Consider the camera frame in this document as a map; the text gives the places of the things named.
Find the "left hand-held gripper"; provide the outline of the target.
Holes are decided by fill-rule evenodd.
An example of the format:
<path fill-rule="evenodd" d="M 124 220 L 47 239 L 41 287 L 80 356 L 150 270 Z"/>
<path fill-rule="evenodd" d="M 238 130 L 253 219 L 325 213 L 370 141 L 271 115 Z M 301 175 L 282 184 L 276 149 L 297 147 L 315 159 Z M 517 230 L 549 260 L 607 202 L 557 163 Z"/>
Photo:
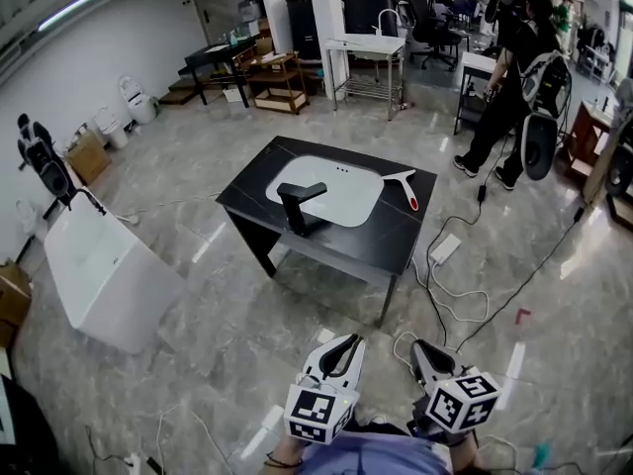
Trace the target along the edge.
<path fill-rule="evenodd" d="M 366 342 L 357 333 L 342 335 L 313 350 L 297 383 L 289 389 L 283 420 L 288 436 L 332 444 L 351 420 L 359 393 Z"/>

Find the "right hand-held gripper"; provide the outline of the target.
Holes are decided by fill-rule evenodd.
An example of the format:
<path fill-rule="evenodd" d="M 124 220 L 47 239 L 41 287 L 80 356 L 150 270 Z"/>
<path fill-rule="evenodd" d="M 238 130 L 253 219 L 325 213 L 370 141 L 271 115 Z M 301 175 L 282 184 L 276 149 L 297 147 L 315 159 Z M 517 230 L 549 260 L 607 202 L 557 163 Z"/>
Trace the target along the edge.
<path fill-rule="evenodd" d="M 416 339 L 409 351 L 415 380 L 424 395 L 413 403 L 409 432 L 454 445 L 491 417 L 501 387 L 489 373 L 461 376 L 466 366 L 454 350 Z M 435 374 L 461 376 L 435 380 Z"/>

